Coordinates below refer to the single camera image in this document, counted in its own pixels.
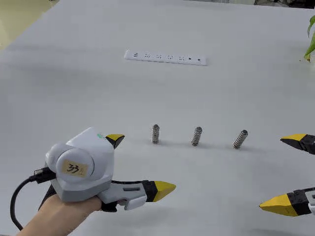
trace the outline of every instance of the plant leaf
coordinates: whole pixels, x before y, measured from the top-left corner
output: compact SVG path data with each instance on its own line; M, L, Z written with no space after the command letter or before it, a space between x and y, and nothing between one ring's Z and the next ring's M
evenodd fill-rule
M313 17L310 18L310 25L309 25L309 27L308 27L308 29L307 29L307 35L308 35L309 37L310 37L311 28L312 28L312 26L313 26L314 23L315 23L315 16L313 16Z
M309 62L311 62L311 52L315 50L315 32L313 34L312 40L311 40L311 44L308 48L308 50L306 51L304 58L306 60L308 60Z

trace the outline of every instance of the power strip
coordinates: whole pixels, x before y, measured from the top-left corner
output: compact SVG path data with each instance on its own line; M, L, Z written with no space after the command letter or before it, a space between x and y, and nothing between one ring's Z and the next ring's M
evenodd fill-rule
M175 55L127 50L124 58L127 60L156 61L189 65L207 65L206 57L193 55Z

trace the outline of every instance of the white table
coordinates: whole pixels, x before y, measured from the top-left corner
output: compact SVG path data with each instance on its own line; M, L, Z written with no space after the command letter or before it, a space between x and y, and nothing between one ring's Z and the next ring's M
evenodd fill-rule
M89 126L124 133L116 180L177 189L132 211L91 215L75 236L311 236L315 216L262 211L315 185L315 157L280 137L314 134L315 70L300 61L312 10L181 0L64 0L0 53L0 231L46 151ZM127 61L126 49L191 53L208 66ZM150 128L160 125L159 145ZM203 134L198 147L194 128ZM240 150L231 146L249 131ZM18 196L36 213L48 183Z

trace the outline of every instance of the floor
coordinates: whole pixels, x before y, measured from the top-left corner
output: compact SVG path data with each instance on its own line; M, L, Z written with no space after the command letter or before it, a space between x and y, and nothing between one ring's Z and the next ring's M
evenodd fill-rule
M0 0L0 50L59 0Z

